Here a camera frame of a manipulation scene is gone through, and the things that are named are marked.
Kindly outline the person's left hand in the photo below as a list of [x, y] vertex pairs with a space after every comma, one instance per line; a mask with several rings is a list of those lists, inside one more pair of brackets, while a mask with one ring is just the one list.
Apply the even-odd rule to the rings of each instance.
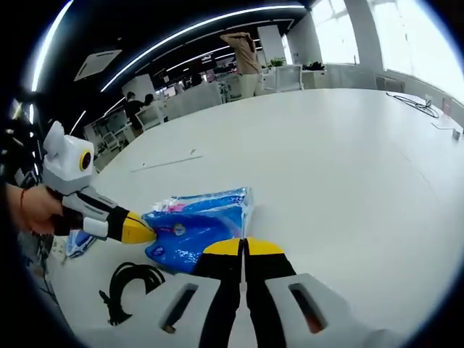
[[62, 203], [44, 185], [23, 189], [20, 194], [22, 226], [38, 234], [54, 234], [52, 218], [62, 216]]

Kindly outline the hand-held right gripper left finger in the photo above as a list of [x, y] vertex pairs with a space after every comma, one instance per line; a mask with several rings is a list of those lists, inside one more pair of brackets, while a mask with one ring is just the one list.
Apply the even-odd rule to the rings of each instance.
[[160, 322], [184, 347], [227, 347], [240, 303], [242, 239], [208, 246]]

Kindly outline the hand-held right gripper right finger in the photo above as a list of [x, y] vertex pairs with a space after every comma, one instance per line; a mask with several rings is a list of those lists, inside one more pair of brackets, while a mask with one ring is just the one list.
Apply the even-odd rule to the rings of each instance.
[[246, 302], [259, 347], [362, 347], [365, 328], [347, 301], [315, 277], [298, 274], [282, 248], [244, 240]]

